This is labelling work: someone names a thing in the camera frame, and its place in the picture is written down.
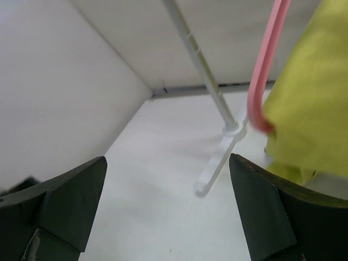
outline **white metal pole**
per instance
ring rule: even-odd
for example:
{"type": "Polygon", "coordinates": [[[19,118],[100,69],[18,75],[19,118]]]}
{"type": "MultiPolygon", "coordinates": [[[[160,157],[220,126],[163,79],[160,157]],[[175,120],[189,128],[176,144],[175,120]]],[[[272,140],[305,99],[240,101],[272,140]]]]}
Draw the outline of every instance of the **white metal pole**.
{"type": "Polygon", "coordinates": [[[198,69],[201,77],[213,98],[223,120],[226,124],[226,131],[233,132],[238,129],[238,123],[235,121],[232,116],[231,111],[223,97],[222,92],[219,90],[219,87],[216,83],[216,80],[210,71],[210,68],[199,48],[190,28],[188,27],[184,16],[182,15],[179,6],[175,0],[163,0],[164,5],[166,6],[179,34],[185,43],[187,50],[191,56],[193,63],[198,69]]]}

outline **white tabletop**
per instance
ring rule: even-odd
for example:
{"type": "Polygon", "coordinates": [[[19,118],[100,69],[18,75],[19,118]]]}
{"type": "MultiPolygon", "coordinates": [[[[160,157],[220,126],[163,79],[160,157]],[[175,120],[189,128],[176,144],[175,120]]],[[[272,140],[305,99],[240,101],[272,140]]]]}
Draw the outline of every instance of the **white tabletop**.
{"type": "MultiPolygon", "coordinates": [[[[246,93],[225,96],[234,115],[246,93]]],[[[250,261],[226,164],[211,191],[193,186],[222,137],[209,96],[147,101],[112,145],[82,261],[250,261]]],[[[266,137],[248,126],[234,153],[265,166],[266,137]]]]}

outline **pink rod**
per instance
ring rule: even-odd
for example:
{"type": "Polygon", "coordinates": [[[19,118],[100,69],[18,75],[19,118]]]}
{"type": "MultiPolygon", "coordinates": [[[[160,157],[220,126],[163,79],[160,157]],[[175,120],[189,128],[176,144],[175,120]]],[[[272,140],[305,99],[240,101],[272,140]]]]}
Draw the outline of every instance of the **pink rod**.
{"type": "Polygon", "coordinates": [[[275,0],[248,91],[248,118],[255,129],[270,133],[274,127],[262,112],[262,95],[291,0],[275,0]]]}

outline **metal stand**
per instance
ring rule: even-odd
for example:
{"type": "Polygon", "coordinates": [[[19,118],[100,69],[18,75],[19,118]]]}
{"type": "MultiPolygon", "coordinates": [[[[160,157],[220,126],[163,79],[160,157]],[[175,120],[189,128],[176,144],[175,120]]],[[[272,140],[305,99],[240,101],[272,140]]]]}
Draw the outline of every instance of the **metal stand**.
{"type": "Polygon", "coordinates": [[[244,138],[245,125],[247,123],[246,110],[241,115],[241,121],[236,121],[229,110],[229,107],[219,90],[218,85],[204,56],[199,48],[193,33],[188,27],[184,16],[175,0],[162,0],[166,6],[179,34],[189,51],[191,59],[198,69],[207,89],[213,98],[223,120],[225,121],[225,133],[219,144],[219,148],[215,151],[208,163],[208,167],[204,170],[202,176],[195,184],[195,193],[197,196],[205,196],[214,184],[223,165],[228,159],[234,145],[244,138]]]}

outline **yellow fabric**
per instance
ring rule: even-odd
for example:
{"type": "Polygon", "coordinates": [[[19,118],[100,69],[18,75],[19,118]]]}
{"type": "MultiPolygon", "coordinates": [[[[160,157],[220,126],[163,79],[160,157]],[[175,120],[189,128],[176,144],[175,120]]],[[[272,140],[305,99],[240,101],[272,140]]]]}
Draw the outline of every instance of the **yellow fabric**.
{"type": "Polygon", "coordinates": [[[348,0],[321,2],[263,110],[269,171],[298,184],[314,171],[348,177],[348,0]]]}

